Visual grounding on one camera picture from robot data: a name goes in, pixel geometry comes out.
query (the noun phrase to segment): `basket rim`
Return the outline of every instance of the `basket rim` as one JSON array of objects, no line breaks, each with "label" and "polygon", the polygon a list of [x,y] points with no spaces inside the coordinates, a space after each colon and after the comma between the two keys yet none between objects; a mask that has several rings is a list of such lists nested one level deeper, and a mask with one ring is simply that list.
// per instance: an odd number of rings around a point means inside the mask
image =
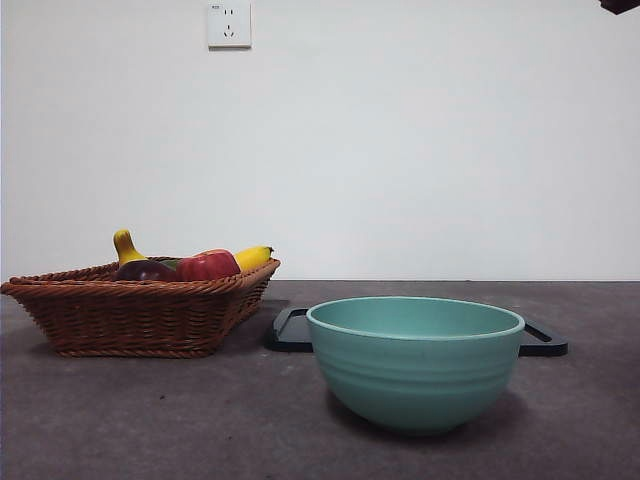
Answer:
[{"label": "basket rim", "polygon": [[[148,257],[150,259],[167,259],[176,257]],[[95,267],[88,267],[78,270],[68,270],[63,272],[46,273],[40,275],[29,275],[20,277],[11,277],[9,281],[2,283],[2,293],[11,294],[15,289],[36,289],[48,288],[51,290],[85,290],[100,289],[110,292],[142,292],[142,291],[163,291],[163,292],[192,292],[202,291],[230,291],[236,288],[250,287],[265,276],[270,276],[280,266],[280,260],[270,258],[266,263],[252,270],[241,272],[229,277],[219,278],[217,280],[195,280],[189,282],[164,282],[159,280],[78,280],[78,279],[62,279],[62,280],[44,280],[43,277],[48,276],[74,276],[95,270],[108,271],[117,267],[118,262],[111,262]]]}]

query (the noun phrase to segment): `wall outlet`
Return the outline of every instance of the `wall outlet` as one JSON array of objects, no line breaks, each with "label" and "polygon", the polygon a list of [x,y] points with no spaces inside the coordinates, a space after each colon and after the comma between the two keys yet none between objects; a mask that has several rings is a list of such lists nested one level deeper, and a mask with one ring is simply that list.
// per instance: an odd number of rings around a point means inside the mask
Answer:
[{"label": "wall outlet", "polygon": [[208,39],[211,48],[251,48],[251,2],[221,0],[209,4]]}]

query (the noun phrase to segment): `green ceramic bowl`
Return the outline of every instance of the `green ceramic bowl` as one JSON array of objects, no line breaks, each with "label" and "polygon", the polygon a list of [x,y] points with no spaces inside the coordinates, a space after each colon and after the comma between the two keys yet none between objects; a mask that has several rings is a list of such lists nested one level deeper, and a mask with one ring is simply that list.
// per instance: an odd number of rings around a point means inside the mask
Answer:
[{"label": "green ceramic bowl", "polygon": [[523,318],[480,303],[362,297],[307,311],[329,388],[358,415],[413,435],[446,432],[485,411],[518,358]]}]

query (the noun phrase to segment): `table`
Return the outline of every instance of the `table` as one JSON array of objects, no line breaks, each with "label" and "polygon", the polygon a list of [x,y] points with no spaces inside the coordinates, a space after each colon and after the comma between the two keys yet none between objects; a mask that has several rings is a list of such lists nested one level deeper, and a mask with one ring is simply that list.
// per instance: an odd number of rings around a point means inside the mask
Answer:
[{"label": "table", "polygon": [[[264,348],[287,306],[366,295],[490,303],[569,340],[520,357],[506,392],[441,437],[382,431],[327,389],[312,353]],[[635,479],[640,282],[273,280],[202,359],[62,358],[2,299],[2,472],[30,479]]]}]

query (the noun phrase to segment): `wicker basket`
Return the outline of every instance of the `wicker basket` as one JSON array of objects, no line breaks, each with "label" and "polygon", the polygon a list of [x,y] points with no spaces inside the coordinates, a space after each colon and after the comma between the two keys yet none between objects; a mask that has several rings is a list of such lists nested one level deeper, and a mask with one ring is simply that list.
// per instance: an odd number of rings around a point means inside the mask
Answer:
[{"label": "wicker basket", "polygon": [[213,353],[258,309],[278,266],[271,259],[214,281],[114,282],[114,262],[14,277],[1,291],[25,308],[62,356],[194,358]]}]

